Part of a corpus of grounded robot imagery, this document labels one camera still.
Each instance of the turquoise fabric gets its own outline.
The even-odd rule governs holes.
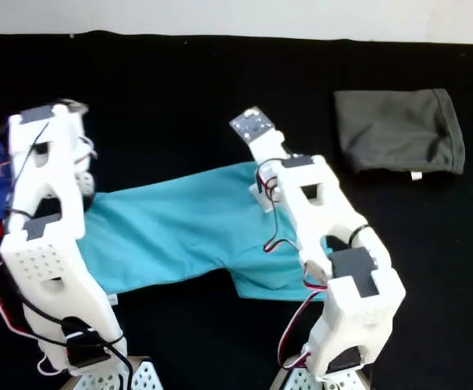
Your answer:
[[[308,292],[291,245],[272,253],[275,230],[249,192],[254,162],[114,193],[98,193],[78,245],[107,293],[179,282],[218,268],[231,272],[241,297],[299,301]],[[295,239],[279,210],[278,238]]]

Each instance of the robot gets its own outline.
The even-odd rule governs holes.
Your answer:
[[[15,328],[1,301],[0,314],[13,332],[38,342],[42,360],[55,369],[46,373],[40,362],[42,373],[82,375],[76,388],[83,390],[146,389],[149,384],[159,390],[151,362],[143,362],[134,374],[108,297],[76,244],[85,234],[84,199],[94,191],[88,169],[95,152],[83,129],[85,112],[79,102],[62,101],[9,118],[13,179],[0,271],[15,287],[32,331]],[[286,151],[283,133],[258,108],[230,124],[258,164],[251,193],[266,212],[286,210],[297,234],[297,242],[290,244],[305,273],[319,282],[307,284],[313,292],[297,313],[317,293],[327,294],[300,356],[285,365],[281,346],[286,330],[279,362],[297,378],[305,375],[313,388],[352,384],[357,370],[377,359],[405,296],[388,251],[347,201],[322,156]],[[61,212],[35,218],[45,197],[57,197]],[[327,256],[320,245],[326,235],[347,242],[350,249]]]
[[[319,287],[306,283],[315,291],[282,335],[279,364],[296,371],[293,381],[307,379],[311,388],[324,384],[331,389],[363,389],[357,371],[377,359],[406,294],[388,251],[350,205],[322,156],[289,153],[283,147],[284,134],[257,107],[230,124],[258,165],[251,193],[265,212],[276,212],[276,207],[286,210],[297,236],[297,242],[290,244],[297,248],[306,274],[320,283]],[[337,237],[349,249],[327,256],[320,244],[324,236]],[[323,313],[300,356],[286,366],[280,356],[284,338],[307,302],[323,291],[327,294]],[[297,388],[293,381],[284,388]]]

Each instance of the white wall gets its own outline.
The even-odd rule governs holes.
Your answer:
[[[473,43],[473,0],[0,0],[0,33]]]

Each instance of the gray bag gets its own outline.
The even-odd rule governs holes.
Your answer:
[[[464,143],[444,89],[334,93],[341,150],[354,171],[462,174]]]

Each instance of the white label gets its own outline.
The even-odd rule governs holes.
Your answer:
[[[411,172],[410,174],[412,175],[412,181],[421,180],[423,178],[422,172]]]
[[[115,306],[119,302],[117,301],[117,294],[110,294],[106,296],[108,298],[108,301],[110,302],[110,306]]]

